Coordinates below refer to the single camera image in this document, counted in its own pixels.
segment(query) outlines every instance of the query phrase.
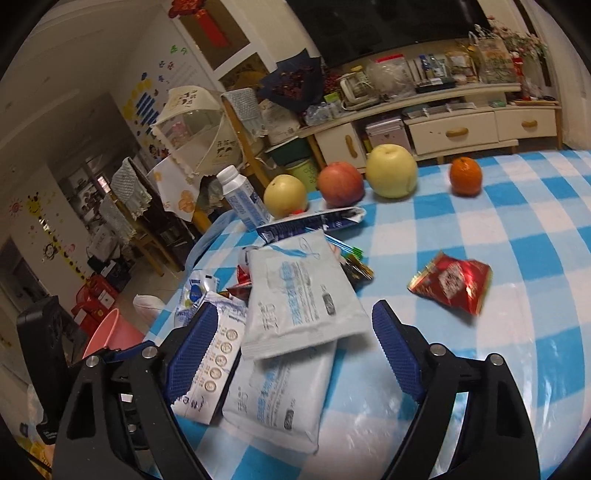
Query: table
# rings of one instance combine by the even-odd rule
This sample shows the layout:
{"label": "table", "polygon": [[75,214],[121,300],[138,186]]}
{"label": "table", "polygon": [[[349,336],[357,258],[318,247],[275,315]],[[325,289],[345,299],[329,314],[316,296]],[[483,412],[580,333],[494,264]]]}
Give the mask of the table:
{"label": "table", "polygon": [[[483,192],[450,195],[449,165],[419,169],[416,194],[386,201],[368,189],[362,225],[335,233],[363,249],[375,278],[358,294],[368,312],[386,299],[403,323],[456,355],[503,355],[533,425],[543,478],[564,459],[591,417],[591,154],[528,153],[479,160]],[[323,201],[311,194],[311,206]],[[196,268],[222,286],[235,282],[238,247],[261,245],[231,223]],[[408,292],[406,285],[439,249],[475,258],[493,270],[479,318],[454,314]],[[147,339],[172,327],[177,292]],[[446,470],[466,394],[458,395],[436,465]],[[327,393],[320,449],[304,455],[237,431],[224,419],[205,427],[179,419],[197,457],[215,480],[377,480],[415,412],[373,334],[339,341]]]}

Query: doorway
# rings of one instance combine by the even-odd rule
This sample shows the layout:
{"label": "doorway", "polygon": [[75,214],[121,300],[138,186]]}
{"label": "doorway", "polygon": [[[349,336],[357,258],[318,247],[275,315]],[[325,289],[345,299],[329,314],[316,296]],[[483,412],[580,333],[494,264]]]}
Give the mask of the doorway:
{"label": "doorway", "polygon": [[0,287],[17,313],[49,296],[10,237],[0,249]]}

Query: shelf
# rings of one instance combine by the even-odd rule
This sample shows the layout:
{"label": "shelf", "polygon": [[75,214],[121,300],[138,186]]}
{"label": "shelf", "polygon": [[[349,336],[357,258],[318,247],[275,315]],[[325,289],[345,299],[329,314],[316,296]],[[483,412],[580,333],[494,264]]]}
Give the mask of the shelf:
{"label": "shelf", "polygon": [[434,115],[430,116],[420,116],[418,118],[413,119],[406,119],[404,121],[405,125],[416,125],[422,124],[423,122],[430,122],[432,120],[441,120],[442,118],[452,118],[455,116],[462,116],[462,115],[470,115],[474,113],[486,113],[486,112],[502,112],[505,110],[560,110],[560,106],[558,105],[531,105],[531,106],[517,106],[517,105],[507,105],[502,107],[493,108],[491,106],[483,106],[480,108],[465,108],[462,110],[455,110],[453,112],[443,112],[443,113],[435,113]]}
{"label": "shelf", "polygon": [[361,120],[369,116],[379,115],[381,113],[391,112],[393,110],[399,110],[413,105],[419,105],[421,103],[437,102],[438,100],[447,100],[450,98],[463,96],[519,92],[520,90],[521,85],[519,83],[477,83],[447,90],[437,90],[436,92],[419,93],[417,95],[413,95],[412,97],[399,100],[398,102],[380,103],[379,105],[372,106],[358,112],[352,112],[335,120],[331,120],[330,122],[326,122],[322,125],[303,128],[297,132],[297,136],[300,138],[309,137],[310,135],[316,135],[325,130],[329,130],[330,128],[338,127],[339,125],[348,124],[349,122]]}

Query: giraffe sticker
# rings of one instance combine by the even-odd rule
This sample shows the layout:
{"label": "giraffe sticker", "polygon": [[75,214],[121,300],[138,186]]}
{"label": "giraffe sticker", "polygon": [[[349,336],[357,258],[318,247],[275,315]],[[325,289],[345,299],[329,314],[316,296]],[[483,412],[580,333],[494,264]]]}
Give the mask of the giraffe sticker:
{"label": "giraffe sticker", "polygon": [[47,250],[47,247],[49,247],[49,245],[52,245],[53,250],[54,250],[54,254],[56,252],[58,255],[61,255],[61,257],[64,259],[66,264],[72,269],[72,271],[75,272],[76,275],[78,275],[81,280],[86,281],[87,280],[86,275],[84,275],[82,273],[80,267],[78,266],[78,263],[76,263],[76,260],[71,258],[70,254],[68,253],[68,251],[70,250],[70,247],[67,247],[67,248],[62,247],[61,242],[58,239],[56,233],[53,231],[49,222],[47,221],[46,216],[43,213],[43,207],[41,206],[39,192],[37,192],[32,197],[29,195],[27,198],[28,198],[27,208],[29,210],[29,213],[31,215],[33,215],[33,217],[35,217],[39,221],[41,228],[46,233],[46,235],[49,237],[50,243],[46,246],[46,250]]}

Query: blue gripper pad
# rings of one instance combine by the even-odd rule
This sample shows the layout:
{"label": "blue gripper pad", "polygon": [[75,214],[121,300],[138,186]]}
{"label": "blue gripper pad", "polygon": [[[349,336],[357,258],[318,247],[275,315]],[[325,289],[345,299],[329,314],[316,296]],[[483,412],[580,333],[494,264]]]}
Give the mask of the blue gripper pad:
{"label": "blue gripper pad", "polygon": [[400,331],[406,326],[400,323],[385,300],[374,305],[371,318],[374,332],[396,375],[400,389],[415,402],[421,403],[426,391],[421,380],[421,366]]}
{"label": "blue gripper pad", "polygon": [[205,357],[207,349],[217,332],[217,308],[205,303],[199,321],[187,335],[171,360],[164,387],[164,395],[172,404],[191,388],[193,377]]}

